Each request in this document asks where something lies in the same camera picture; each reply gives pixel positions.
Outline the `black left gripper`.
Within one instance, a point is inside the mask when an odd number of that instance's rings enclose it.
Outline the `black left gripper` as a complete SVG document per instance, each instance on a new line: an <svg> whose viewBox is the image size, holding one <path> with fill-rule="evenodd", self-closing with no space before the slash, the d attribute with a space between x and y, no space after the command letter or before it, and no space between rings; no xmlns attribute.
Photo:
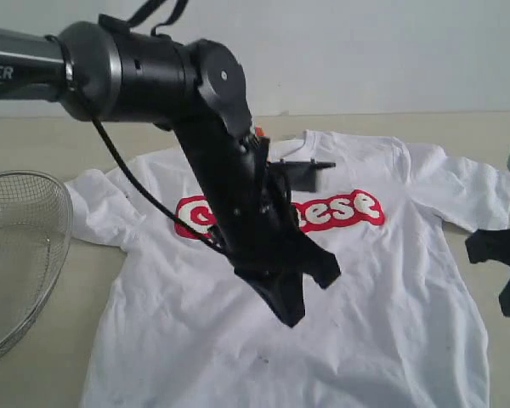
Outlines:
<svg viewBox="0 0 510 408"><path fill-rule="evenodd" d="M303 277L282 270L285 252L298 271L328 288L340 275L336 256L302 231L292 208L292 189L283 166L268 161L269 141L240 144L220 168L212 210L235 274L294 327L305 316Z"/></svg>

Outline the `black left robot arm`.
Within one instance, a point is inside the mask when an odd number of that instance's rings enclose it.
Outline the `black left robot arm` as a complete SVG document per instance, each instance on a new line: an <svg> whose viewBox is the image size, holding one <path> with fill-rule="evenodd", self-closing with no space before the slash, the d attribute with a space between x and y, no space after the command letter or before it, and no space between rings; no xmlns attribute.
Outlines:
<svg viewBox="0 0 510 408"><path fill-rule="evenodd" d="M305 314L303 277L340 269L300 229L285 163L254 133L241 64L222 43L134 33L103 15L56 36L0 29L0 100L58 102L102 128L144 122L175 134L216 219L202 241L223 254L287 326Z"/></svg>

